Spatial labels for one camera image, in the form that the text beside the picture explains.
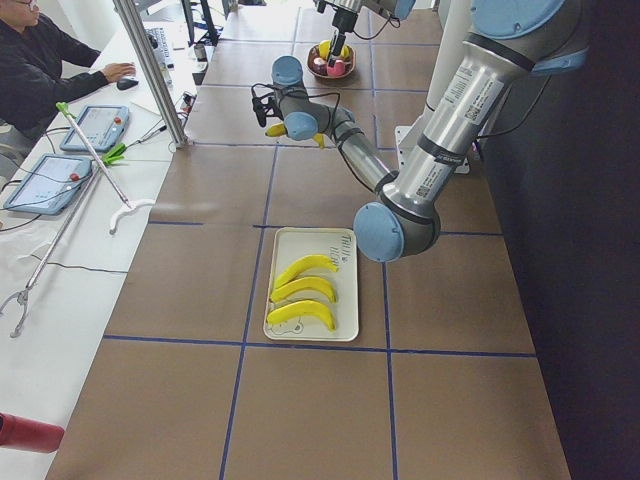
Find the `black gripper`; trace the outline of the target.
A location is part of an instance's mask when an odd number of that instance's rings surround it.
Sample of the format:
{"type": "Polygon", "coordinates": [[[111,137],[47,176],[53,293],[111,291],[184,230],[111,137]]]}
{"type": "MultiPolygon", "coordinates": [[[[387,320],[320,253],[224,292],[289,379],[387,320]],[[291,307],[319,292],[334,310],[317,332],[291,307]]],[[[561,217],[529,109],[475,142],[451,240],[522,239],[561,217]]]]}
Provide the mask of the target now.
{"type": "Polygon", "coordinates": [[[332,25],[336,28],[329,48],[329,65],[333,67],[341,56],[345,44],[346,36],[344,33],[354,31],[360,12],[360,0],[334,0],[330,2],[330,5],[334,8],[332,25]]]}
{"type": "Polygon", "coordinates": [[[267,125],[268,118],[284,119],[276,98],[276,93],[280,90],[279,87],[272,84],[255,83],[250,89],[252,110],[260,127],[267,125]]]}

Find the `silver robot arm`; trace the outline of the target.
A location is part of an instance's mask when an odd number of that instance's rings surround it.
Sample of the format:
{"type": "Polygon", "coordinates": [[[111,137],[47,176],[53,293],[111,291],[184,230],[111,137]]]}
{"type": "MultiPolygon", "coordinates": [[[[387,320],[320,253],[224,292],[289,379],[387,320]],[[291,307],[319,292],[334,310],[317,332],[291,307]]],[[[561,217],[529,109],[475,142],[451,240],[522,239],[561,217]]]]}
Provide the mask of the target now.
{"type": "Polygon", "coordinates": [[[448,84],[411,127],[413,147],[399,171],[383,164],[349,110],[310,99],[302,65],[292,56],[273,63],[253,110],[260,125],[272,117],[282,121],[277,135],[295,141],[327,136],[375,194],[353,224],[366,257],[390,262],[416,255],[436,242],[436,200],[511,84],[585,62],[593,8],[590,1],[452,2],[439,48],[451,64],[442,71],[448,84]]]}
{"type": "Polygon", "coordinates": [[[332,26],[335,31],[330,43],[328,65],[334,66],[346,42],[346,34],[353,33],[358,16],[363,7],[385,18],[405,20],[415,5],[415,0],[316,0],[316,11],[323,13],[327,6],[334,11],[332,26]]]}

